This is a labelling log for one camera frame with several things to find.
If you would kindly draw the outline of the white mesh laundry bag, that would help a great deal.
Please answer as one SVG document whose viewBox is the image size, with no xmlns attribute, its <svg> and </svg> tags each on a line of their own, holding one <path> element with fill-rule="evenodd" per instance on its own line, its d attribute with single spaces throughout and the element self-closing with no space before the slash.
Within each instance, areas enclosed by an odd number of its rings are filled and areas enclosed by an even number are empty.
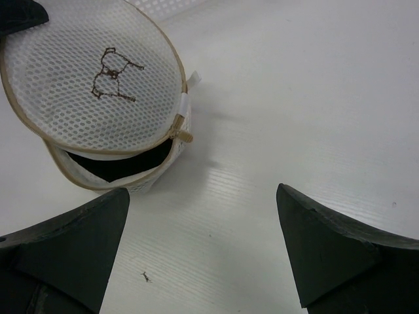
<svg viewBox="0 0 419 314">
<path fill-rule="evenodd" d="M 147 191 L 193 140 L 199 74 L 128 1 L 36 2 L 47 23 L 1 36 L 12 110 L 73 184 Z"/>
</svg>

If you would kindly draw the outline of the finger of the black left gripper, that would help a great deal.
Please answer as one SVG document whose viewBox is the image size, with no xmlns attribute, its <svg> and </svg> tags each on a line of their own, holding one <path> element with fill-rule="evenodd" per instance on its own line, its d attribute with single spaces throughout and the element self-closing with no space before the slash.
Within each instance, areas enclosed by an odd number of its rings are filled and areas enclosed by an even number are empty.
<svg viewBox="0 0 419 314">
<path fill-rule="evenodd" d="M 45 8 L 33 0 L 1 0 L 1 36 L 7 36 L 49 21 Z"/>
</svg>

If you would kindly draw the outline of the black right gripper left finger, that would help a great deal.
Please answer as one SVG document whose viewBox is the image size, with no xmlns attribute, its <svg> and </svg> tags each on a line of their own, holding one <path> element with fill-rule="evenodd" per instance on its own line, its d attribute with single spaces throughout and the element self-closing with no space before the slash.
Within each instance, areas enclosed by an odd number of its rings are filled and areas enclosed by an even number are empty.
<svg viewBox="0 0 419 314">
<path fill-rule="evenodd" d="M 1 236 L 1 312 L 99 313 L 129 204 L 118 188 Z"/>
</svg>

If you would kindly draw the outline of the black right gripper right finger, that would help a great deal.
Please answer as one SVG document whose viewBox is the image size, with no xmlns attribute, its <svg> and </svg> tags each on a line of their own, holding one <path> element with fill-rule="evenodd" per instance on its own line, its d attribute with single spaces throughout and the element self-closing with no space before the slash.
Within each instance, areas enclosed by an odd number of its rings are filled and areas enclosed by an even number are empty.
<svg viewBox="0 0 419 314">
<path fill-rule="evenodd" d="M 301 307 L 418 312 L 418 240 L 343 215 L 286 184 L 276 202 Z"/>
</svg>

